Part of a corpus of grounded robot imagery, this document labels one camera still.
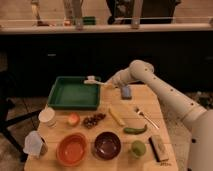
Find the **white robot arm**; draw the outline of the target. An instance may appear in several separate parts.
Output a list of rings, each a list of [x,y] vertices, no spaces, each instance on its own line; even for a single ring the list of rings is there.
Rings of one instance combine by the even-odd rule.
[[[142,60],[133,60],[127,68],[111,76],[107,83],[123,87],[138,81],[145,83],[171,107],[191,132],[187,171],[213,171],[213,109],[205,109],[157,77],[153,65]]]

